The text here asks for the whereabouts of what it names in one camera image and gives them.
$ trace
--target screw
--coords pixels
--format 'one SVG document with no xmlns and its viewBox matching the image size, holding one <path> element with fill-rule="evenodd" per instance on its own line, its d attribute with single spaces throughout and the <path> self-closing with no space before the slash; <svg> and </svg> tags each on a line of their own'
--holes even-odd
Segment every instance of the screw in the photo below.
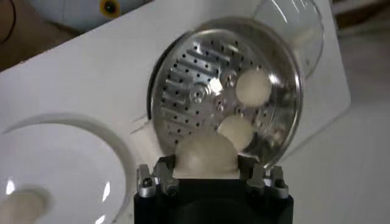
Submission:
<svg viewBox="0 0 390 224">
<path fill-rule="evenodd" d="M 148 177 L 148 178 L 145 178 L 143 181 L 142 181 L 142 186 L 143 187 L 150 187 L 153 185 L 153 180 Z"/>
<path fill-rule="evenodd" d="M 275 180 L 275 187 L 277 188 L 284 188 L 286 186 L 285 181 L 283 179 L 276 179 Z"/>
</svg>

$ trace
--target white dough ball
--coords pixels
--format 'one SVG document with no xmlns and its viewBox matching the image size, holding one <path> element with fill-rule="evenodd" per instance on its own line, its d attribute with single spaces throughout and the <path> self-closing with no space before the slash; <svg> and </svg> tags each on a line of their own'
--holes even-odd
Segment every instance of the white dough ball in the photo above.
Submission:
<svg viewBox="0 0 390 224">
<path fill-rule="evenodd" d="M 215 131 L 194 133 L 177 145 L 175 178 L 239 178 L 233 144 Z"/>
<path fill-rule="evenodd" d="M 247 107 L 259 107 L 266 103 L 271 90 L 272 83 L 262 69 L 246 71 L 237 80 L 237 98 Z"/>
<path fill-rule="evenodd" d="M 0 205 L 1 224 L 33 224 L 46 209 L 44 198 L 31 191 L 11 194 Z"/>
<path fill-rule="evenodd" d="M 229 139 L 239 152 L 250 144 L 253 132 L 250 122 L 239 115 L 226 117 L 218 127 L 218 133 Z"/>
</svg>

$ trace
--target white countertop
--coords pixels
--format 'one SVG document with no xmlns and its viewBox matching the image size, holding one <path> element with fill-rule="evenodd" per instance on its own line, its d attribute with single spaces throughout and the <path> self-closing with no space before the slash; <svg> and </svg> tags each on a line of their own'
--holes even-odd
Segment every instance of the white countertop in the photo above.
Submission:
<svg viewBox="0 0 390 224">
<path fill-rule="evenodd" d="M 287 156 L 350 105 L 330 6 L 328 1 L 316 2 L 325 26 L 324 51 L 305 82 L 302 120 Z M 139 127 L 134 120 L 146 114 L 149 76 L 161 53 L 200 23 L 252 16 L 257 4 L 154 1 L 8 69 L 0 73 L 0 131 L 47 121 L 81 122 L 120 139 L 137 160 L 129 135 Z"/>
</svg>

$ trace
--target white plate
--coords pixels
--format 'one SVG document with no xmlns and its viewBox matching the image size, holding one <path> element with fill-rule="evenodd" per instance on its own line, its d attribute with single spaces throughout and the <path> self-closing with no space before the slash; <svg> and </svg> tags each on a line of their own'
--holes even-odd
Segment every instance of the white plate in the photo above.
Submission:
<svg viewBox="0 0 390 224">
<path fill-rule="evenodd" d="M 0 137 L 0 203 L 13 191 L 47 192 L 37 223 L 111 223 L 126 194 L 115 152 L 83 129 L 61 124 L 23 127 Z"/>
</svg>

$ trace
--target yellow object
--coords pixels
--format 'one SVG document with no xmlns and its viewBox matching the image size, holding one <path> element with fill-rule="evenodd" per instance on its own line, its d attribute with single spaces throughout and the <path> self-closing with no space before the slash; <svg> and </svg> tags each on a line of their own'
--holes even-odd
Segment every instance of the yellow object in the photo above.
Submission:
<svg viewBox="0 0 390 224">
<path fill-rule="evenodd" d="M 100 12 L 109 18 L 117 18 L 121 15 L 121 8 L 117 0 L 101 0 Z"/>
</svg>

